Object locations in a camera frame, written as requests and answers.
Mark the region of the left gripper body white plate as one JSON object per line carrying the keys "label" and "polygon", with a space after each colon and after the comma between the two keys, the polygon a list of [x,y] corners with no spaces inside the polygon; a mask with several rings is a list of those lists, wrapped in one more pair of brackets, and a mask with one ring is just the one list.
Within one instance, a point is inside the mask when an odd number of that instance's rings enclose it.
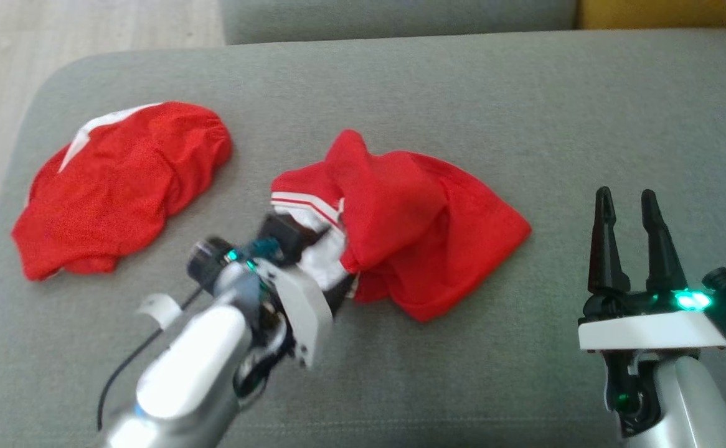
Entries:
{"label": "left gripper body white plate", "polygon": [[284,358],[294,357],[303,368],[314,368],[331,339],[334,315],[323,290],[300,267],[281,268],[266,259],[243,262],[258,277],[257,320],[253,344],[234,377],[237,395],[262,389]]}

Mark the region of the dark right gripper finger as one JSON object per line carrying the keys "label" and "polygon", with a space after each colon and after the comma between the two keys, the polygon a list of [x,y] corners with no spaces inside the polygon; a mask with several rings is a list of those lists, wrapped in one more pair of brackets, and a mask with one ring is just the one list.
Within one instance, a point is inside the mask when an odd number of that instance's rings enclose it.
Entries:
{"label": "dark right gripper finger", "polygon": [[650,293],[688,289],[684,270],[674,247],[670,230],[659,208],[656,193],[646,189],[640,197],[642,224],[648,236],[648,278]]}
{"label": "dark right gripper finger", "polygon": [[615,224],[616,212],[611,190],[602,186],[596,191],[595,199],[588,273],[590,293],[626,293],[631,290],[630,278],[620,264]]}

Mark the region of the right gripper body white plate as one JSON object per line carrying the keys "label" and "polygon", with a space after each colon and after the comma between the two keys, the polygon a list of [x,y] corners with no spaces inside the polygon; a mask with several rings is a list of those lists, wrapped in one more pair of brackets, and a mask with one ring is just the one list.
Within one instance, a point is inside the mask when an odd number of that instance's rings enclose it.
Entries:
{"label": "right gripper body white plate", "polygon": [[697,309],[635,315],[578,328],[602,355],[605,408],[619,437],[726,437],[726,403],[699,355],[726,338]]}

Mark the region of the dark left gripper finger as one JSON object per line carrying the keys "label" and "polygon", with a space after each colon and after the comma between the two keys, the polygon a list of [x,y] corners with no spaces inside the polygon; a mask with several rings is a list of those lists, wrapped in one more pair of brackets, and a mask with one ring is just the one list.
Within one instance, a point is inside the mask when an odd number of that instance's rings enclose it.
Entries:
{"label": "dark left gripper finger", "polygon": [[338,281],[335,286],[325,291],[326,303],[332,315],[337,315],[341,306],[349,299],[353,299],[357,291],[357,275],[348,274]]}
{"label": "dark left gripper finger", "polygon": [[300,262],[306,248],[317,244],[331,230],[303,226],[288,213],[269,213],[257,235],[257,256],[271,262]]}

